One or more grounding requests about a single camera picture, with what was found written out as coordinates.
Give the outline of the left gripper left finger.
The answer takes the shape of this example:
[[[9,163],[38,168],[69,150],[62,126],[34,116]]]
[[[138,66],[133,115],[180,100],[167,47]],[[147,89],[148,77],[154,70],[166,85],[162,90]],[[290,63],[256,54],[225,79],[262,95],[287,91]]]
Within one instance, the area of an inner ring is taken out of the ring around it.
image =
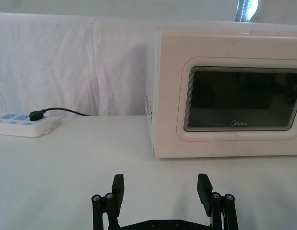
[[[108,216],[108,229],[119,230],[118,217],[120,214],[121,204],[124,197],[124,175],[116,174],[114,176],[112,191],[105,196],[93,195],[92,202],[92,217],[93,229],[103,230],[103,214]]]

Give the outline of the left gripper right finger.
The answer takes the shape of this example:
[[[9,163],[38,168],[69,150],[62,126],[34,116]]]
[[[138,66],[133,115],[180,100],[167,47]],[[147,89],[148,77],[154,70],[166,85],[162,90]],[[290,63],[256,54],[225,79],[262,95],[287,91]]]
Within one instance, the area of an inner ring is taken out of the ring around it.
[[[206,174],[198,175],[197,192],[206,215],[210,218],[212,230],[237,230],[239,228],[234,195],[222,196],[214,192]]]

